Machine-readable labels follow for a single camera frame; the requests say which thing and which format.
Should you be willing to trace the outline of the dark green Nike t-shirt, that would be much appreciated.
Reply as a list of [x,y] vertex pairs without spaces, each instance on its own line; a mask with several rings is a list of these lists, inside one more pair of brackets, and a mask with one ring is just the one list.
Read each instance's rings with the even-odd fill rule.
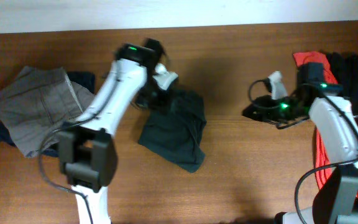
[[203,98],[195,91],[175,90],[165,111],[151,111],[138,144],[189,173],[202,165],[200,144],[206,126]]

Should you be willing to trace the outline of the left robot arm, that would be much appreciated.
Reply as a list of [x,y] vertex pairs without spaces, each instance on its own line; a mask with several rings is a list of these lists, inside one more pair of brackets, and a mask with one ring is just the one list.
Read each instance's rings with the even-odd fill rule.
[[167,110],[178,75],[160,59],[162,44],[124,44],[89,107],[57,133],[59,168],[75,194],[80,223],[110,223],[108,185],[117,169],[117,127],[131,103],[147,110]]

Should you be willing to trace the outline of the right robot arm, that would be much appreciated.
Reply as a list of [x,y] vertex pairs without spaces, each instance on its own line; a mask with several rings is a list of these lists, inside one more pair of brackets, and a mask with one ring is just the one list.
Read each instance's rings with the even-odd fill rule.
[[[358,223],[358,126],[352,105],[340,84],[324,79],[323,64],[298,68],[296,89],[288,93],[282,74],[261,79],[268,94],[250,98],[243,116],[286,129],[306,120],[314,122],[323,140],[328,165],[303,174],[295,187],[295,211],[276,214],[274,223]],[[333,173],[316,194],[311,207],[301,209],[298,194],[303,181],[321,170]]]

